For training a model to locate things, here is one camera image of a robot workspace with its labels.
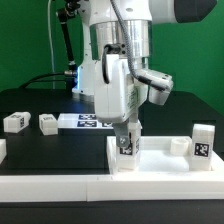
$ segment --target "white cube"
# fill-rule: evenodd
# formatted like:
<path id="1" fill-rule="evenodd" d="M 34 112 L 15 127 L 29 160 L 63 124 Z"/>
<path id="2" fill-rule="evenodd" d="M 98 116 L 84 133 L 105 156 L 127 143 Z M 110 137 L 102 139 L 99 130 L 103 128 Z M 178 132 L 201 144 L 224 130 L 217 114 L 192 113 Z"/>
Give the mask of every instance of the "white cube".
<path id="1" fill-rule="evenodd" d="M 119 171 L 135 170 L 140 161 L 140 153 L 138 152 L 135 155 L 122 155 L 120 151 L 123 150 L 119 147 L 116 147 L 116 166 Z"/>
<path id="2" fill-rule="evenodd" d="M 215 126 L 195 124 L 192 135 L 191 170 L 211 170 Z"/>
<path id="3" fill-rule="evenodd" d="M 18 133 L 29 125 L 30 113 L 15 112 L 14 114 L 4 118 L 4 132 Z"/>
<path id="4" fill-rule="evenodd" d="M 39 115 L 39 127 L 44 135 L 58 134 L 58 123 L 52 114 Z"/>

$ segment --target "white block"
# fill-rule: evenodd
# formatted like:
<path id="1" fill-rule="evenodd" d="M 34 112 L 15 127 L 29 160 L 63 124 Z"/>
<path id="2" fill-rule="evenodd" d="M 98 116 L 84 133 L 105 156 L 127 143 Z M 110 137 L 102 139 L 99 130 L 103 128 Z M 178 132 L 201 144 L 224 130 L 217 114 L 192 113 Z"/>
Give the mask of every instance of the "white block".
<path id="1" fill-rule="evenodd" d="M 6 141 L 5 139 L 0 139 L 0 164 L 6 157 Z"/>
<path id="2" fill-rule="evenodd" d="M 192 135 L 191 170 L 211 170 L 215 126 L 195 124 Z"/>
<path id="3" fill-rule="evenodd" d="M 14 114 L 4 118 L 4 132 L 18 133 L 29 125 L 30 113 L 15 112 Z"/>
<path id="4" fill-rule="evenodd" d="M 58 134 L 58 123 L 52 114 L 39 115 L 39 127 L 44 135 Z"/>
<path id="5" fill-rule="evenodd" d="M 140 161 L 140 147 L 141 147 L 141 124 L 128 124 L 129 134 L 131 135 L 130 144 L 126 148 L 116 146 L 116 161 L 119 170 L 134 170 L 138 167 Z"/>

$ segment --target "white plastic part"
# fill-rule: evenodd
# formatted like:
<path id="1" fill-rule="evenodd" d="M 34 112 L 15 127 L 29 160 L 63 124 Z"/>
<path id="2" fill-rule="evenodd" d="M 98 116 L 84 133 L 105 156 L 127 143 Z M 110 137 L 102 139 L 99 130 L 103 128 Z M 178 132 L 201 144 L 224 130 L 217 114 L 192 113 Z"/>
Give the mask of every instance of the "white plastic part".
<path id="1" fill-rule="evenodd" d="M 170 153 L 174 156 L 186 156 L 190 152 L 189 145 L 191 146 L 186 138 L 173 138 Z"/>
<path id="2" fill-rule="evenodd" d="M 6 141 L 5 139 L 0 139 L 0 164 L 6 157 Z"/>
<path id="3" fill-rule="evenodd" d="M 39 115 L 39 127 L 44 135 L 58 134 L 58 123 L 52 114 Z"/>
<path id="4" fill-rule="evenodd" d="M 192 135 L 191 170 L 210 170 L 215 126 L 195 124 Z"/>
<path id="5" fill-rule="evenodd" d="M 31 118 L 28 112 L 15 112 L 12 115 L 4 118 L 4 132 L 18 133 L 29 125 Z"/>
<path id="6" fill-rule="evenodd" d="M 154 87 L 150 87 L 148 94 L 148 99 L 151 103 L 164 105 L 173 88 L 172 76 L 151 69 L 140 69 L 138 70 L 138 74 L 167 87 L 164 91 L 159 91 Z"/>
<path id="7" fill-rule="evenodd" d="M 119 11 L 124 20 L 148 20 L 151 21 L 148 0 L 116 0 Z M 90 0 L 91 17 L 90 26 L 98 23 L 117 21 L 110 0 Z"/>
<path id="8" fill-rule="evenodd" d="M 89 99 L 94 97 L 94 75 L 95 75 L 95 61 L 92 60 L 89 19 L 90 19 L 90 3 L 89 1 L 81 0 L 79 15 L 82 18 L 83 26 L 83 44 L 84 44 L 84 58 L 82 64 L 78 69 L 78 86 L 72 91 L 79 94 L 82 99 Z"/>
<path id="9" fill-rule="evenodd" d="M 152 23 L 176 23 L 174 0 L 149 0 Z"/>
<path id="10" fill-rule="evenodd" d="M 141 148 L 141 124 L 129 123 L 128 131 L 131 134 L 130 145 L 127 148 L 120 148 L 116 146 L 116 142 L 112 144 L 116 148 L 116 163 L 118 170 L 134 170 L 138 167 L 140 161 Z"/>
<path id="11" fill-rule="evenodd" d="M 127 120 L 142 103 L 148 93 L 147 85 L 136 86 L 126 73 L 127 59 L 119 55 L 107 55 L 107 71 L 110 79 L 105 84 L 101 62 L 96 65 L 94 106 L 100 122 L 121 123 Z"/>

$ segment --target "black cable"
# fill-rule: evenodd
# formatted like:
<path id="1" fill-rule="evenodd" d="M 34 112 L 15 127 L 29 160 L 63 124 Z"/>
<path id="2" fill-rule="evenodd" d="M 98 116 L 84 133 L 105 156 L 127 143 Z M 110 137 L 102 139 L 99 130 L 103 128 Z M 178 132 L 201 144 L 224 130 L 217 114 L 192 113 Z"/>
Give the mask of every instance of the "black cable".
<path id="1" fill-rule="evenodd" d="M 102 72 L 103 72 L 103 79 L 106 84 L 109 84 L 109 78 L 107 74 L 107 53 L 109 51 L 109 46 L 106 46 L 103 50 L 102 56 Z"/>
<path id="2" fill-rule="evenodd" d="M 42 79 L 42 78 L 46 78 L 46 77 L 54 77 L 54 76 L 64 76 L 64 72 L 59 72 L 59 73 L 48 73 L 48 74 L 44 74 L 44 75 L 38 75 L 32 79 L 30 79 L 29 81 L 25 82 L 24 84 L 22 84 L 21 86 L 19 86 L 19 88 L 21 89 L 25 89 L 31 82 L 36 81 L 38 79 Z"/>
<path id="3" fill-rule="evenodd" d="M 27 85 L 26 85 L 26 87 L 28 86 L 28 85 L 30 85 L 30 84 L 32 84 L 32 83 L 39 83 L 39 82 L 65 82 L 65 80 L 64 79 L 58 79 L 58 80 L 34 80 L 34 81 L 31 81 L 31 82 L 27 82 Z"/>
<path id="4" fill-rule="evenodd" d="M 68 61 L 69 62 L 74 62 L 74 54 L 72 50 L 72 44 L 68 32 L 68 25 L 67 23 L 61 23 L 61 28 L 64 36 L 64 41 L 65 41 L 65 46 L 66 46 L 66 52 L 68 56 Z"/>
<path id="5" fill-rule="evenodd" d="M 139 75 L 136 73 L 135 69 L 134 69 L 134 58 L 133 58 L 133 47 L 132 47 L 132 43 L 131 43 L 131 38 L 130 35 L 128 33 L 127 27 L 125 25 L 125 22 L 121 16 L 121 13 L 118 9 L 118 6 L 115 2 L 115 0 L 110 0 L 111 5 L 114 9 L 114 12 L 117 16 L 118 22 L 120 24 L 121 27 L 121 31 L 124 35 L 124 39 L 125 39 L 125 44 L 126 44 L 126 49 L 127 49 L 127 59 L 128 59 L 128 68 L 130 73 L 138 80 L 139 79 Z"/>

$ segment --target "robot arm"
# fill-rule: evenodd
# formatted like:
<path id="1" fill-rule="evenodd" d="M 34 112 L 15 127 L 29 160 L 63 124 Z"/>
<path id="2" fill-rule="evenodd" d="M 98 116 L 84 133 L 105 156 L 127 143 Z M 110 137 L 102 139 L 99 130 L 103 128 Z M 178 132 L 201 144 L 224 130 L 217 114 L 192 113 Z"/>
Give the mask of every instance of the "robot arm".
<path id="1" fill-rule="evenodd" d="M 65 7 L 57 11 L 57 17 L 61 24 L 69 61 L 68 70 L 65 71 L 66 89 L 69 92 L 71 92 L 71 89 L 77 85 L 77 65 L 73 56 L 67 21 L 74 18 L 77 14 L 77 10 L 80 7 L 78 2 L 79 0 L 65 0 Z"/>
<path id="2" fill-rule="evenodd" d="M 101 122 L 113 123 L 117 158 L 124 156 L 120 168 L 134 168 L 140 147 L 138 108 L 147 99 L 148 86 L 149 100 L 159 105 L 165 103 L 173 87 L 171 76 L 148 69 L 145 60 L 151 55 L 152 23 L 200 21 L 216 0 L 104 0 L 100 4 L 99 0 L 90 0 L 89 3 L 92 57 L 98 61 L 94 74 L 96 116 Z M 130 166 L 126 160 L 134 162 Z"/>

